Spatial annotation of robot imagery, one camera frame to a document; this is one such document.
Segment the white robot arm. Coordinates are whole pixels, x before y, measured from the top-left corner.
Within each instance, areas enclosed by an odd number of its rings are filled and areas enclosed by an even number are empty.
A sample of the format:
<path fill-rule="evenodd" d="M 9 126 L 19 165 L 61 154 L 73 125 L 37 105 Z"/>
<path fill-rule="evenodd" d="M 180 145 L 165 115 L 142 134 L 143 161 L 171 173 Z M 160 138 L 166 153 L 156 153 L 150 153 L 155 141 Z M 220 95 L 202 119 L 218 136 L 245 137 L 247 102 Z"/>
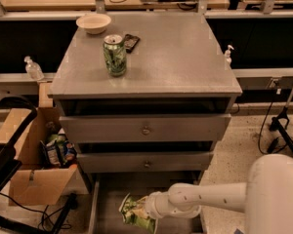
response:
<path fill-rule="evenodd" d="M 146 198 L 154 218 L 193 218 L 202 206 L 245 214 L 245 234 L 293 234 L 293 158 L 271 154 L 256 160 L 245 182 L 175 183 Z"/>

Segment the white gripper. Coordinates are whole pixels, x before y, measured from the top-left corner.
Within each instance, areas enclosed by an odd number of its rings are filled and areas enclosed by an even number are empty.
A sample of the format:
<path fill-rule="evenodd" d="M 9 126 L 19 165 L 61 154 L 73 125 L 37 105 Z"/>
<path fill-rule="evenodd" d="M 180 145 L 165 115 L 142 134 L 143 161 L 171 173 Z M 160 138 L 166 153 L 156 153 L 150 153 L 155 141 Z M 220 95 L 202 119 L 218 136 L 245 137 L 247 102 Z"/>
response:
<path fill-rule="evenodd" d="M 146 197 L 145 211 L 153 219 L 160 219 L 169 215 L 171 204 L 167 192 L 153 192 Z"/>

